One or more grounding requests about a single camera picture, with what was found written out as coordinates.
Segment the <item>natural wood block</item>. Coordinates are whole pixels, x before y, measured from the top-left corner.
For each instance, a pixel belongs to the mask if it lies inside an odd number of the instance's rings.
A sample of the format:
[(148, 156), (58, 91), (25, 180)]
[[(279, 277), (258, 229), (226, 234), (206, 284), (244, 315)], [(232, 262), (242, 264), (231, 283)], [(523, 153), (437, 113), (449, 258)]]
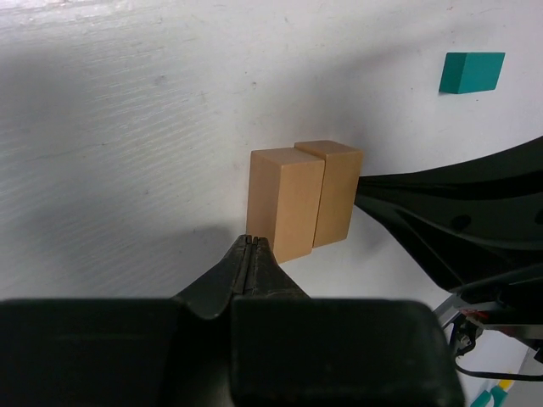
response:
[(354, 208), (363, 152), (329, 140), (297, 142), (298, 150), (324, 160), (313, 247), (345, 240)]
[(312, 251), (324, 169), (296, 148), (250, 155), (246, 232), (267, 238), (279, 264)]

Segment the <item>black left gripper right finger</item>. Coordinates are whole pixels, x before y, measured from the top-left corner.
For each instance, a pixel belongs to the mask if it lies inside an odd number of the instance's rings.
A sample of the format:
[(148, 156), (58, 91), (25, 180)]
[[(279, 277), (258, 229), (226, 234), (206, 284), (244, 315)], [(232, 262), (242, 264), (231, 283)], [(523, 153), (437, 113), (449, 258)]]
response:
[(268, 241), (250, 245), (231, 302), (231, 395), (237, 406), (462, 406), (445, 334), (425, 304), (309, 298)]

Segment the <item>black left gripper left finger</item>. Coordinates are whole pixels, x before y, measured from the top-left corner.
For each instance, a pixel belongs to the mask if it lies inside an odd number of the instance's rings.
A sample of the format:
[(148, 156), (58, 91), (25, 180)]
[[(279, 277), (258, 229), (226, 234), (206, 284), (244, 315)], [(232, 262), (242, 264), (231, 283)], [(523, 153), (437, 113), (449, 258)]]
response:
[(249, 252), (249, 236), (238, 237), (169, 298), (2, 301), (2, 405), (160, 405), (171, 357), (222, 319)]

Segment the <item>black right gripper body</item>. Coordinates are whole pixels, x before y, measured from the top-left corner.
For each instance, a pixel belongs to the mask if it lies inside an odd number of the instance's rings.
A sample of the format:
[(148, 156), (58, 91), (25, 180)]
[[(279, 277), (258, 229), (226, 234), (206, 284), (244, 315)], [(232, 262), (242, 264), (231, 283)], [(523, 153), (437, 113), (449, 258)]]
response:
[(485, 331), (500, 332), (534, 350), (542, 362), (542, 266), (511, 272), (453, 293), (434, 313), (452, 327), (455, 362), (475, 350)]

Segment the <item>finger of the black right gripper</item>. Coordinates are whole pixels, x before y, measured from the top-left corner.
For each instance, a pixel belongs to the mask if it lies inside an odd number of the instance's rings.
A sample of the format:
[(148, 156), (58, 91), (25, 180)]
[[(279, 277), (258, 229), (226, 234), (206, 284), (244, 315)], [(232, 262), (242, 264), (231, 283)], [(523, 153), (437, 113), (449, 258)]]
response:
[(542, 277), (542, 140), (432, 170), (362, 176), (355, 206), (447, 292)]

